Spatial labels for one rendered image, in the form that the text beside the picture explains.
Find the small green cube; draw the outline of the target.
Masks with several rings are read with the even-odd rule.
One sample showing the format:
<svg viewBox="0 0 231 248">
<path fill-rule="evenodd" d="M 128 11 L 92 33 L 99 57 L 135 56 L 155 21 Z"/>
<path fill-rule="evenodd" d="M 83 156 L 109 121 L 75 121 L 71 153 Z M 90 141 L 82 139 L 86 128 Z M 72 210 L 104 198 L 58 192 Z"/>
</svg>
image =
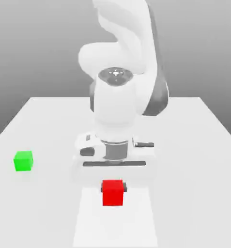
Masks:
<svg viewBox="0 0 231 248">
<path fill-rule="evenodd" d="M 18 151 L 14 156 L 16 171 L 30 171 L 33 166 L 32 151 Z"/>
</svg>

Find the small red cube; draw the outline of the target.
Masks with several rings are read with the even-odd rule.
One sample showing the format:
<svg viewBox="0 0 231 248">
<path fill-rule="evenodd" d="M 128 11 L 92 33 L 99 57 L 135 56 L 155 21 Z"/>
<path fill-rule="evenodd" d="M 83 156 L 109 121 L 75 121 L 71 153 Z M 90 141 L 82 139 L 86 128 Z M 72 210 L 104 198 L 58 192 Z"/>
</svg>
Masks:
<svg viewBox="0 0 231 248">
<path fill-rule="evenodd" d="M 124 186 L 122 180 L 103 180 L 103 206 L 122 206 Z"/>
</svg>

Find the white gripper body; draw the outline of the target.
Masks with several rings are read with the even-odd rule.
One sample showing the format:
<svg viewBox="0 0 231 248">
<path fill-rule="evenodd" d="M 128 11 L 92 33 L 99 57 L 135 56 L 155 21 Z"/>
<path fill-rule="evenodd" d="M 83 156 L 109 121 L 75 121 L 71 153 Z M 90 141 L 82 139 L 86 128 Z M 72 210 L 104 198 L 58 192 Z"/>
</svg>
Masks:
<svg viewBox="0 0 231 248">
<path fill-rule="evenodd" d="M 71 176 L 74 182 L 81 184 L 100 184 L 103 180 L 142 182 L 153 178 L 156 168 L 157 152 L 154 149 L 136 149 L 121 162 L 98 161 L 94 157 L 75 158 Z"/>
</svg>

